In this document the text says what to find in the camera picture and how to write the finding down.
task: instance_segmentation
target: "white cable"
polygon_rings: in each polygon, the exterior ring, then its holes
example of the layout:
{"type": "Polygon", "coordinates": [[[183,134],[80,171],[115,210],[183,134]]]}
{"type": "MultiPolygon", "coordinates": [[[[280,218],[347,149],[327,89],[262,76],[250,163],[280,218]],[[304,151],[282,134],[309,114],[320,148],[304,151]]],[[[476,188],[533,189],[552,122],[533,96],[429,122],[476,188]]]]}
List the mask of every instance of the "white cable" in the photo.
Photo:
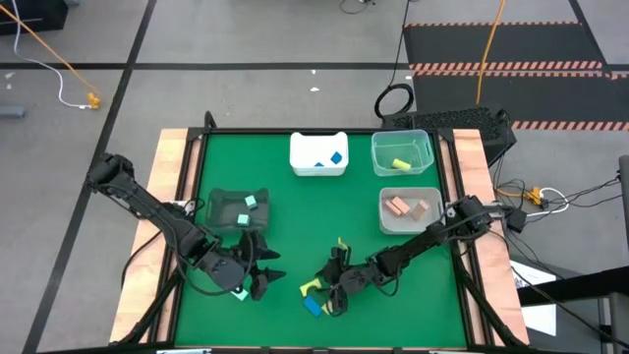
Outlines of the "white cable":
{"type": "Polygon", "coordinates": [[[527,217],[546,215],[546,214],[550,214],[550,213],[560,213],[560,212],[564,212],[565,210],[568,209],[568,207],[570,207],[570,202],[568,201],[566,196],[563,195],[563,193],[557,191],[554,188],[545,187],[545,188],[540,189],[540,198],[543,198],[543,191],[551,191],[551,192],[556,193],[557,195],[559,195],[559,197],[561,197],[563,199],[563,201],[565,202],[566,206],[564,206],[563,208],[557,209],[557,210],[540,211],[540,212],[530,213],[530,214],[527,214],[527,217]]]}
{"type": "MultiPolygon", "coordinates": [[[[16,0],[12,0],[12,1],[13,1],[13,11],[15,12],[16,18],[18,20],[21,20],[20,19],[20,12],[18,11],[18,4],[16,3],[16,0]]],[[[73,107],[73,108],[80,108],[80,109],[91,108],[91,106],[89,104],[71,104],[71,103],[66,102],[61,97],[61,93],[63,92],[63,77],[61,76],[61,73],[57,69],[55,69],[55,68],[53,68],[53,67],[51,67],[49,65],[46,65],[46,64],[44,64],[42,62],[36,61],[34,59],[25,58],[18,52],[18,44],[20,43],[21,30],[22,30],[22,26],[20,24],[18,24],[18,30],[16,31],[16,40],[13,42],[13,51],[14,51],[14,53],[16,53],[16,55],[20,59],[22,59],[22,60],[26,60],[26,61],[31,62],[31,63],[39,64],[42,67],[44,67],[46,69],[50,69],[53,72],[55,72],[55,74],[57,74],[57,76],[59,77],[59,95],[58,96],[59,96],[59,100],[61,101],[61,103],[67,105],[68,107],[73,107]]]]}

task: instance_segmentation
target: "white paper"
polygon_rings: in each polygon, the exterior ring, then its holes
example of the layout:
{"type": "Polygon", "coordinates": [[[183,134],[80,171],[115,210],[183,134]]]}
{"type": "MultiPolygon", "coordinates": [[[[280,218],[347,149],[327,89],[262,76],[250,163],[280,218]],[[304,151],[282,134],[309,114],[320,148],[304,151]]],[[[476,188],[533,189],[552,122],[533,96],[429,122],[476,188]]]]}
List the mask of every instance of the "white paper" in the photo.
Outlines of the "white paper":
{"type": "MultiPolygon", "coordinates": [[[[511,261],[513,266],[525,279],[536,285],[556,279],[556,276],[545,271],[537,270],[527,265],[521,265],[511,261]]],[[[515,286],[518,288],[529,286],[515,272],[513,272],[515,286]]],[[[531,329],[538,330],[548,335],[557,335],[557,317],[555,305],[529,306],[522,308],[524,324],[531,329]]]]}

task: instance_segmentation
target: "white plastic container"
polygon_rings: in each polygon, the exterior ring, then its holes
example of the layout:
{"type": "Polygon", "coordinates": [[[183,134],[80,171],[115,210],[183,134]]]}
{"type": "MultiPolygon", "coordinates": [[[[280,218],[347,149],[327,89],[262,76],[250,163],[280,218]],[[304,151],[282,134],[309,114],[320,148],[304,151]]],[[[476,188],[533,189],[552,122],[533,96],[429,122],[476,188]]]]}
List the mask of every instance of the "white plastic container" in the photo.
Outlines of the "white plastic container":
{"type": "Polygon", "coordinates": [[[424,232],[443,214],[441,192],[436,188],[384,188],[380,190],[378,199],[380,214],[380,230],[387,235],[417,235],[424,232]],[[411,210],[420,201],[429,204],[429,209],[419,220],[411,215],[395,216],[384,206],[384,201],[400,197],[411,210]]]}
{"type": "Polygon", "coordinates": [[[291,135],[290,163],[298,176],[340,176],[350,160],[347,134],[291,135]]]}
{"type": "Polygon", "coordinates": [[[430,137],[423,130],[380,132],[372,135],[373,172],[380,177],[420,174],[434,163],[430,137]],[[394,168],[394,160],[408,169],[394,168]]]}

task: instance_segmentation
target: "blue cube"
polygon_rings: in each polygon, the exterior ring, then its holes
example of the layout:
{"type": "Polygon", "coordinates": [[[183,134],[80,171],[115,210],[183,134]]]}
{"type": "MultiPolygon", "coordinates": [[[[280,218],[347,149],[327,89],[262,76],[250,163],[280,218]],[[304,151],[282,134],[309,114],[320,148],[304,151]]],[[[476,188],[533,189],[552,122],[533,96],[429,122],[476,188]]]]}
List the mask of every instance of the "blue cube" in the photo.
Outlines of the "blue cube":
{"type": "Polygon", "coordinates": [[[239,226],[249,226],[249,216],[246,214],[238,215],[238,225],[239,226]]]}
{"type": "Polygon", "coordinates": [[[341,154],[337,151],[332,155],[330,159],[332,160],[332,162],[334,162],[334,164],[338,164],[343,159],[343,156],[341,156],[341,154]]]}
{"type": "Polygon", "coordinates": [[[304,299],[304,306],[306,306],[308,311],[310,311],[315,317],[321,316],[321,313],[323,312],[321,305],[318,304],[312,296],[307,296],[304,299]]]}
{"type": "Polygon", "coordinates": [[[256,197],[248,196],[245,198],[245,203],[247,203],[247,207],[249,210],[253,210],[257,207],[256,197]]]}

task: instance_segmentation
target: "gray bin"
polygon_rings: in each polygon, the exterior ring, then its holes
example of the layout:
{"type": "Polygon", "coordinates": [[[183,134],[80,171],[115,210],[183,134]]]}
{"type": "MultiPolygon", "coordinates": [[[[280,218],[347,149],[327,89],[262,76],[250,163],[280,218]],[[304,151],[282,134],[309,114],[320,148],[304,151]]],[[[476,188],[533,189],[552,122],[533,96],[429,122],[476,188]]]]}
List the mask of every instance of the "gray bin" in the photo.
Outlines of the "gray bin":
{"type": "Polygon", "coordinates": [[[436,188],[384,188],[380,191],[378,209],[382,232],[388,235],[416,235],[424,232],[430,224],[439,220],[443,214],[443,202],[441,192],[436,188]],[[396,217],[384,206],[385,200],[395,197],[400,197],[411,207],[411,210],[420,200],[428,203],[430,208],[419,220],[415,220],[411,215],[396,217]]]}

